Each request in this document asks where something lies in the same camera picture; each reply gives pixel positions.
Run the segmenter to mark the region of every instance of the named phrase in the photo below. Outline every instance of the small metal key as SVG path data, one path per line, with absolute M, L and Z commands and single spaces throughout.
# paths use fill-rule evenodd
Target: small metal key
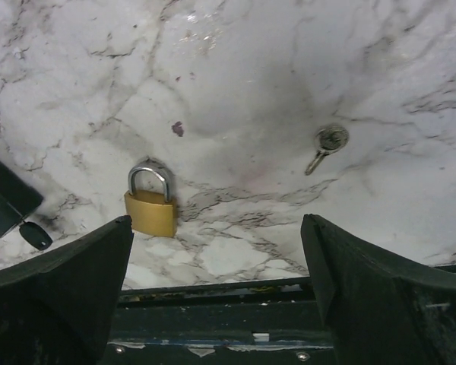
M 338 152 L 346 146 L 349 136 L 348 131 L 339 125 L 332 125 L 319 131 L 315 138 L 318 153 L 307 166 L 305 174 L 311 175 L 326 156 Z

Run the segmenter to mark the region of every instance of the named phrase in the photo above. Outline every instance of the marble surface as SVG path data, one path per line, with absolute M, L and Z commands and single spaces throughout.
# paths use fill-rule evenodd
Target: marble surface
M 0 0 L 0 160 L 55 247 L 124 214 L 147 155 L 179 231 L 135 236 L 125 288 L 307 275 L 306 213 L 456 263 L 456 0 Z M 37 254 L 0 240 L 0 268 Z

